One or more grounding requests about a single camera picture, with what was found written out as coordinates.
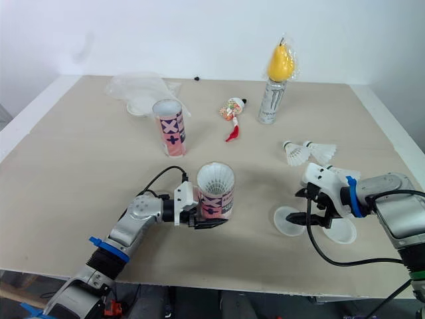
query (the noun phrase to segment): green ring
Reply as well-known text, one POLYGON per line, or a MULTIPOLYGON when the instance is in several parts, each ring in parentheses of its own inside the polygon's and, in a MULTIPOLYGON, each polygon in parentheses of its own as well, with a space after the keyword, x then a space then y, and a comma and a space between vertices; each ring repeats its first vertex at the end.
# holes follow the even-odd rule
POLYGON ((410 277, 412 280, 421 280, 421 279, 425 279, 425 270, 423 271, 416 271, 416 272, 411 272, 410 277))

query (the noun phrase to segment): black cable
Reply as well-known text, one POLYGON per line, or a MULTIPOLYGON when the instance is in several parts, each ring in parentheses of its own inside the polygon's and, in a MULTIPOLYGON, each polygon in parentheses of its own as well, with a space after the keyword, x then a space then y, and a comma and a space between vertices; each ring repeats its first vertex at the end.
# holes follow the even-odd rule
POLYGON ((388 196, 388 195, 396 195, 396 194, 411 194, 411 195, 417 195, 425 198, 425 193, 423 191, 416 191, 414 189, 397 189, 395 191, 383 191, 382 193, 373 195, 369 198, 369 202, 371 202, 374 205, 374 208, 376 210, 375 202, 378 198, 388 196))
POLYGON ((383 300, 375 309, 373 309, 366 317, 365 319, 371 319, 372 316, 381 309, 385 304, 390 302, 392 299, 397 297, 404 289, 410 286, 410 279, 407 280, 403 285, 401 285, 399 288, 397 288, 392 294, 390 294, 385 300, 383 300))
POLYGON ((305 214, 305 226, 307 227, 308 237, 310 238, 311 244, 313 244, 314 249, 320 255, 321 258, 325 259, 329 264, 340 267, 350 267, 350 266, 359 266, 371 263, 396 263, 402 264, 403 261, 400 259, 394 258, 372 258, 372 259, 363 259, 362 261, 350 261, 347 263, 342 263, 339 261, 333 261, 328 256, 326 256, 323 251, 319 248, 314 239, 313 233, 311 232, 311 199, 307 199, 307 213, 305 214))
POLYGON ((52 298, 52 297, 54 296, 54 294, 56 294, 56 293, 57 293, 57 291, 45 292, 44 294, 41 294, 41 295, 39 296, 39 298, 42 298, 42 299, 50 299, 50 298, 52 298))
POLYGON ((155 197, 158 197, 158 195, 156 194, 156 192, 154 192, 152 189, 146 189, 145 190, 145 193, 146 192, 149 192, 150 194, 152 194, 153 196, 155 196, 155 197))
POLYGON ((161 175, 163 175, 166 171, 169 171, 170 169, 173 169, 173 168, 175 168, 175 169, 179 169, 181 172, 182 172, 182 176, 181 176, 181 180, 182 180, 182 183, 184 182, 184 181, 187 181, 188 179, 187 179, 187 173, 185 172, 185 170, 183 169, 183 168, 181 168, 180 166, 176 166, 176 165, 172 165, 172 166, 169 166, 169 167, 167 167, 167 168, 165 168, 165 169, 163 169, 161 172, 159 172, 158 173, 158 175, 156 175, 147 185, 146 185, 146 187, 143 189, 143 191, 141 191, 140 193, 138 193, 137 194, 137 196, 139 196, 139 195, 142 195, 143 193, 145 193, 148 189, 149 189, 149 187, 151 187, 151 185, 153 184, 153 183, 155 183, 155 181, 158 179, 158 178, 160 178, 161 177, 161 175))

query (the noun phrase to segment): red clip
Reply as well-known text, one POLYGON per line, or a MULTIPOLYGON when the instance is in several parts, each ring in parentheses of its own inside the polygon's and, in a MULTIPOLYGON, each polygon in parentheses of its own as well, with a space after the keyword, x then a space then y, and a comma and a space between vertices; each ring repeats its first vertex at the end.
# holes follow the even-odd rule
POLYGON ((115 300, 111 300, 111 306, 109 309, 104 310, 105 318, 121 318, 123 315, 122 307, 120 302, 116 302, 115 300))

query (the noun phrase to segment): plastic bag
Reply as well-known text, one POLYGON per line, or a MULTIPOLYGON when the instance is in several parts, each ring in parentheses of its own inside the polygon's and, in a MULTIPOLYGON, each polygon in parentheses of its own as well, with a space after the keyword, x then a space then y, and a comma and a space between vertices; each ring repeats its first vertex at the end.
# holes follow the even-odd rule
POLYGON ((164 81, 154 72, 143 72, 114 76, 105 87, 105 93, 126 101, 127 111, 134 116, 151 115, 152 106, 164 99, 179 101, 185 115, 191 116, 186 106, 177 99, 180 87, 179 82, 164 81))

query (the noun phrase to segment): white plastic lid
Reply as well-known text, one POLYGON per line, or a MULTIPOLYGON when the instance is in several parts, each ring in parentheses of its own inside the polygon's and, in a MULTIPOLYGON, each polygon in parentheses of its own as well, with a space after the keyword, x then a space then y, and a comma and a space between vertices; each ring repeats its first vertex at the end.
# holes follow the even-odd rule
POLYGON ((332 220, 331 228, 323 228, 323 232, 329 239, 339 244, 351 244, 357 238, 356 226, 346 218, 332 220))
POLYGON ((296 225, 286 220, 290 213, 297 213, 298 211, 298 209, 289 206, 281 206, 274 212, 273 222, 279 232, 291 237, 304 233, 305 226, 296 225))

